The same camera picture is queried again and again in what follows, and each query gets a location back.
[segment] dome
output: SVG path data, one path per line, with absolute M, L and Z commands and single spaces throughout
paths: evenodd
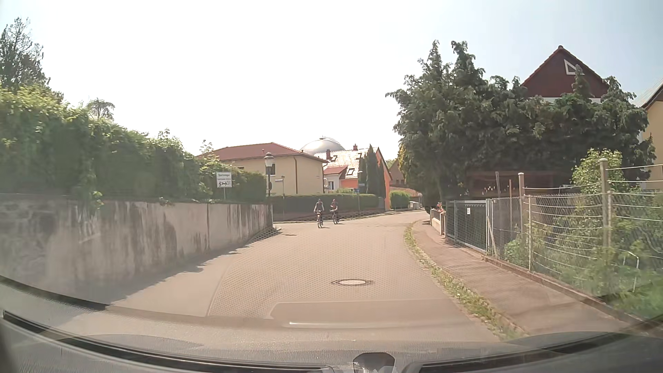
M 329 149 L 330 151 L 339 151 L 345 150 L 345 148 L 338 143 L 338 141 L 331 139 L 329 137 L 321 137 L 317 140 L 313 140 L 308 144 L 304 145 L 300 150 L 306 154 L 316 154 L 324 153 Z

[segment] sidewalk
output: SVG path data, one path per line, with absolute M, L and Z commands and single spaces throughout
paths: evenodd
M 452 246 L 423 222 L 412 227 L 421 250 L 450 275 L 484 297 L 529 335 L 568 331 L 617 331 L 628 325 L 539 283 L 481 259 L 475 250 Z

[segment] wooden pergola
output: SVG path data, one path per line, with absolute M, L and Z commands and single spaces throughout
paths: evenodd
M 526 188 L 556 188 L 569 182 L 570 174 L 562 171 L 470 171 L 465 180 L 470 198 L 497 198 L 518 196 L 518 174 L 525 175 Z M 548 194 L 550 190 L 534 191 L 535 194 Z

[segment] windshield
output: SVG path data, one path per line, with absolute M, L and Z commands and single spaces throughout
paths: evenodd
M 663 313 L 659 14 L 0 1 L 5 322 L 293 363 L 663 335 L 642 324 Z

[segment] manhole cover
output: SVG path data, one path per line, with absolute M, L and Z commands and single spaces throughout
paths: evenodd
M 341 286 L 366 286 L 371 285 L 373 280 L 364 280 L 364 279 L 340 279 L 332 281 L 332 285 L 341 285 Z

